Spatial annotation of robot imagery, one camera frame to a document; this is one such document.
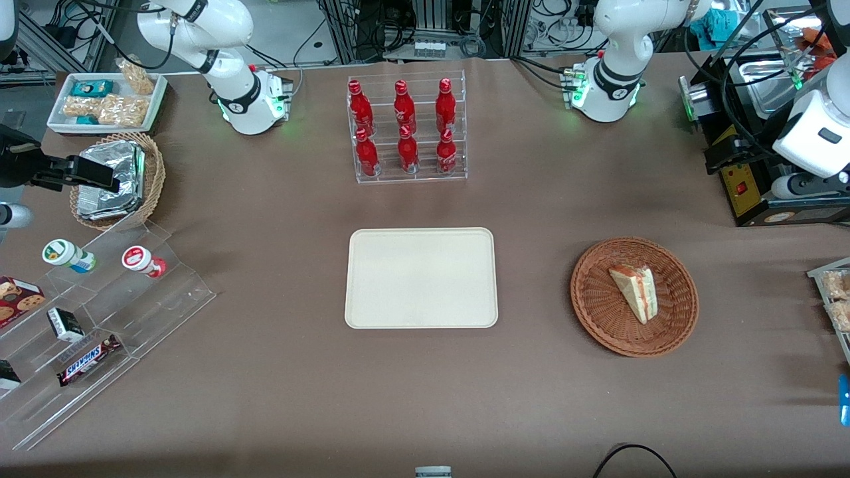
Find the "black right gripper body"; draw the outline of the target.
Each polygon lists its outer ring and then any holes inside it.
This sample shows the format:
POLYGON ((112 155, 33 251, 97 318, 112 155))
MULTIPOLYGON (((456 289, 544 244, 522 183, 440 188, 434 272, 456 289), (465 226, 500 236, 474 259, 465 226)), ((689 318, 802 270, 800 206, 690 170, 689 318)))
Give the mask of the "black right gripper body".
POLYGON ((1 127, 1 187, 42 187, 61 191, 72 185, 66 160, 45 154, 39 142, 16 129, 1 127))

